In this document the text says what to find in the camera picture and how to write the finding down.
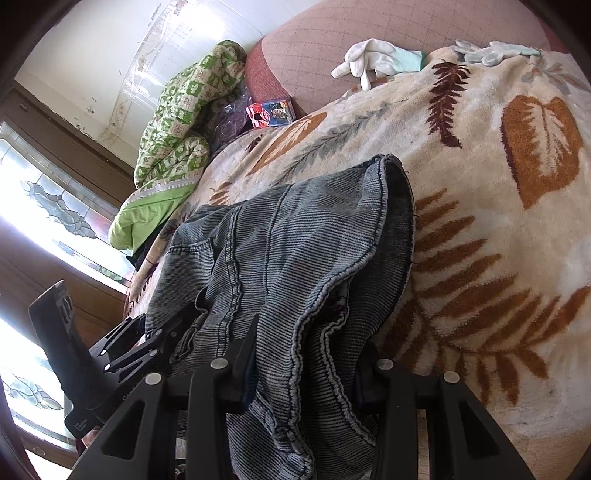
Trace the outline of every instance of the black plastic mount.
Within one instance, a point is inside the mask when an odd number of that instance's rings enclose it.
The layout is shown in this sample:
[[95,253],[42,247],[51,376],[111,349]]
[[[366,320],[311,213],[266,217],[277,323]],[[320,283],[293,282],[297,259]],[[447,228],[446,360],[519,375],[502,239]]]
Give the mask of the black plastic mount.
[[[65,424],[81,439],[104,424],[129,392],[150,372],[166,373],[178,339],[207,310],[190,303],[155,331],[145,332],[145,315],[127,318],[90,350],[74,325],[72,301],[63,280],[29,307],[47,360],[74,405]],[[145,342],[137,345],[145,334]]]
[[417,410],[427,415],[429,472],[437,480],[535,480],[486,408],[455,372],[415,375],[366,345],[355,400],[379,414],[372,480],[418,478]]
[[187,410],[186,479],[232,480],[227,413],[244,413],[256,389],[256,317],[245,339],[192,375],[148,374],[105,423],[69,480],[174,478],[178,412]]

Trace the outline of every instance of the work glove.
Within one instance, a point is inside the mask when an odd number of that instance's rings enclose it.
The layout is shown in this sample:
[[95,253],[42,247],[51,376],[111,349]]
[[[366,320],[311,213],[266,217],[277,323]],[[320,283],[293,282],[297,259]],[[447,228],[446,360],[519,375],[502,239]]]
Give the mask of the work glove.
[[421,70],[423,52],[408,51],[390,42],[370,38],[353,45],[345,54],[345,61],[331,75],[339,78],[351,73],[361,79],[361,88],[371,90],[367,72],[375,70],[377,78],[396,75],[400,72]]
[[524,47],[523,45],[513,45],[501,41],[492,41],[488,47],[480,48],[466,40],[456,40],[456,44],[451,46],[453,51],[464,54],[464,59],[468,63],[480,63],[485,67],[493,67],[503,61],[519,55],[539,55],[540,52],[535,48]]

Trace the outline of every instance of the pillow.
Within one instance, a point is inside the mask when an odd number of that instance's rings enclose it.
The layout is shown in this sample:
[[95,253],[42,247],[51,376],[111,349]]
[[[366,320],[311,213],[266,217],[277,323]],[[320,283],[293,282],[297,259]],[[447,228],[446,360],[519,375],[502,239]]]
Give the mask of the pillow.
[[264,37],[246,60],[256,102],[291,96],[298,116],[343,95],[356,80],[330,72],[347,49],[380,38],[429,53],[457,38],[551,50],[538,18],[519,0],[325,0]]

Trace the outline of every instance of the denim jacket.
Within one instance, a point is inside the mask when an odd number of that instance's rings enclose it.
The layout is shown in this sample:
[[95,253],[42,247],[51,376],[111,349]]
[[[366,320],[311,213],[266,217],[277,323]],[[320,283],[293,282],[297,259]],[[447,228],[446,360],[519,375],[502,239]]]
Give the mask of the denim jacket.
[[146,328],[200,292],[207,315],[179,341],[172,375],[222,356],[259,314],[256,396],[227,417],[238,477],[340,480],[371,468],[376,419],[354,413],[355,365],[402,295],[413,245],[413,196],[391,155],[203,206],[177,229]]

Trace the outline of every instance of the metal screw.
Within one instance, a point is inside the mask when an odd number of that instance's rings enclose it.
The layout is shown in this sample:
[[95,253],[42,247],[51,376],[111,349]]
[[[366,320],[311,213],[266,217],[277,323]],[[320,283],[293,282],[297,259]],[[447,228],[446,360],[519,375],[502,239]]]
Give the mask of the metal screw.
[[460,381],[460,375],[458,375],[455,372],[452,372],[451,370],[448,370],[443,374],[443,379],[447,383],[458,383]]
[[380,358],[375,364],[380,370],[392,370],[394,367],[394,362],[389,358]]
[[209,366],[215,370],[221,370],[222,368],[226,368],[228,366],[228,360],[223,357],[215,358],[212,360]]
[[157,372],[152,372],[152,373],[146,375],[146,378],[145,378],[145,382],[148,385],[157,385],[160,383],[161,380],[162,380],[162,375],[160,375]]

